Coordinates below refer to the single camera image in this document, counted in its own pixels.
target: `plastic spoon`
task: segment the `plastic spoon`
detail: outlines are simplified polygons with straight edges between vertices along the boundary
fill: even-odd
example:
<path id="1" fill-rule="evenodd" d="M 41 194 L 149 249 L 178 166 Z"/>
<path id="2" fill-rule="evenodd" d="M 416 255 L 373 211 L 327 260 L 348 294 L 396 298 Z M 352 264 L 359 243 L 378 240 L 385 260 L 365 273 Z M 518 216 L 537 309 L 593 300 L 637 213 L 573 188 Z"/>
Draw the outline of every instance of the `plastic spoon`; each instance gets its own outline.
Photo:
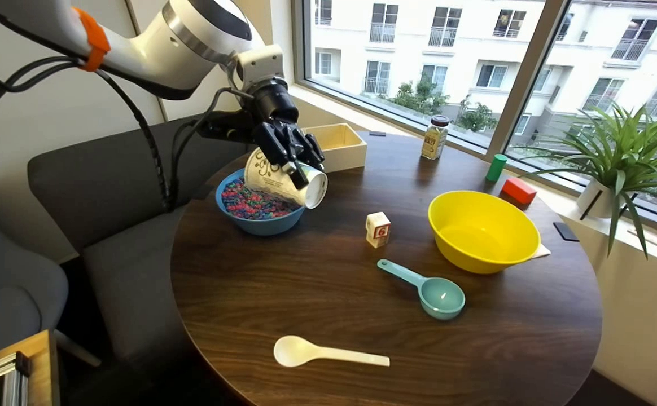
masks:
<path id="1" fill-rule="evenodd" d="M 463 290 L 450 281 L 422 278 L 416 272 L 403 264 L 396 264 L 391 260 L 380 260 L 378 269 L 414 285 L 418 290 L 422 309 L 439 320 L 456 319 L 461 309 L 465 307 Z"/>
<path id="2" fill-rule="evenodd" d="M 298 367 L 313 358 L 334 358 L 334 362 L 352 362 L 352 364 L 371 364 L 371 366 L 391 366 L 389 357 L 369 355 L 369 353 L 350 353 L 338 348 L 321 348 L 303 337 L 283 337 L 276 341 L 274 357 L 285 367 Z"/>

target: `dark wooden table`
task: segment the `dark wooden table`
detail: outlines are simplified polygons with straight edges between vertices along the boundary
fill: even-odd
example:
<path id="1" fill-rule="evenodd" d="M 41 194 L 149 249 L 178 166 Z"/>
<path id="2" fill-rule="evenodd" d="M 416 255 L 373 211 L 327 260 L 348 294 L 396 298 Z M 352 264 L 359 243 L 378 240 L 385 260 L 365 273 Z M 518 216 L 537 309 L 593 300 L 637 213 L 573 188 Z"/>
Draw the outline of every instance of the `dark wooden table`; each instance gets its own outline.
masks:
<path id="1" fill-rule="evenodd" d="M 591 370 L 600 300 L 580 243 L 562 242 L 542 201 L 527 211 L 548 257 L 501 276 L 447 264 L 426 224 L 447 189 L 486 189 L 487 166 L 456 150 L 421 160 L 421 141 L 369 136 L 363 169 L 329 173 L 321 207 L 290 234 L 256 240 L 189 203 L 175 242 L 183 326 L 216 374 L 251 405 L 565 405 Z M 371 249 L 365 215 L 386 213 L 391 242 Z M 416 290 L 378 272 L 389 257 L 459 282 L 465 311 L 430 319 Z M 391 367 L 311 362 L 281 367 L 274 343 L 301 335 L 391 357 Z"/>

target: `teal ladle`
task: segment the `teal ladle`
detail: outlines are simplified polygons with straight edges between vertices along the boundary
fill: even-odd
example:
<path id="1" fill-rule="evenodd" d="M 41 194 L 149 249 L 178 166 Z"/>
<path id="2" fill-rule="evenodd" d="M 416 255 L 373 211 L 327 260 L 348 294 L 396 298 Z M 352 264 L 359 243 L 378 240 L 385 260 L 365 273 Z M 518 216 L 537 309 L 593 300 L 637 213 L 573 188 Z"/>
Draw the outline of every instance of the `teal ladle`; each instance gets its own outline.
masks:
<path id="1" fill-rule="evenodd" d="M 451 320 L 465 307 L 463 290 L 446 278 L 422 278 L 416 272 L 391 260 L 378 260 L 378 269 L 414 285 L 418 290 L 422 309 L 439 320 Z"/>

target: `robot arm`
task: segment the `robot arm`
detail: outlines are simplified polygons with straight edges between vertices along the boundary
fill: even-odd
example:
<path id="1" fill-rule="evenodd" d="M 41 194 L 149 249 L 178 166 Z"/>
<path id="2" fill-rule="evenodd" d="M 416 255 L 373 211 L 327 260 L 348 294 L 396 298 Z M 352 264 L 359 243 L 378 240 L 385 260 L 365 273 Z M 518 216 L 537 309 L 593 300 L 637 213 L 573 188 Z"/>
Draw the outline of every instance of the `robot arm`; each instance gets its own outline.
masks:
<path id="1" fill-rule="evenodd" d="M 231 0 L 167 0 L 149 28 L 124 39 L 69 0 L 0 0 L 0 23 L 61 55 L 84 58 L 87 70 L 108 70 L 157 97 L 186 100 L 216 66 L 242 96 L 242 110 L 224 123 L 248 117 L 251 138 L 266 159 L 291 173 L 303 160 L 323 169 L 319 145 L 303 134 L 298 108 L 283 80 L 281 48 L 265 48 L 257 29 Z"/>

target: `colorful candy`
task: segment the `colorful candy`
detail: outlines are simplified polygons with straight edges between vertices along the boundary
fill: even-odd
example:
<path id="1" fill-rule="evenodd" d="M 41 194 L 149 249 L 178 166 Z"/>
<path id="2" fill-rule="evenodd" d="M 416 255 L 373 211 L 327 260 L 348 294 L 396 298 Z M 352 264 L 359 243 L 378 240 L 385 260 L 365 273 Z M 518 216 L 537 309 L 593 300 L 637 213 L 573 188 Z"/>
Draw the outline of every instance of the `colorful candy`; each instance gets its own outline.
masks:
<path id="1" fill-rule="evenodd" d="M 281 219 L 301 207 L 291 201 L 274 199 L 271 194 L 257 189 L 247 189 L 242 179 L 224 188 L 221 201 L 231 215 L 242 219 Z"/>

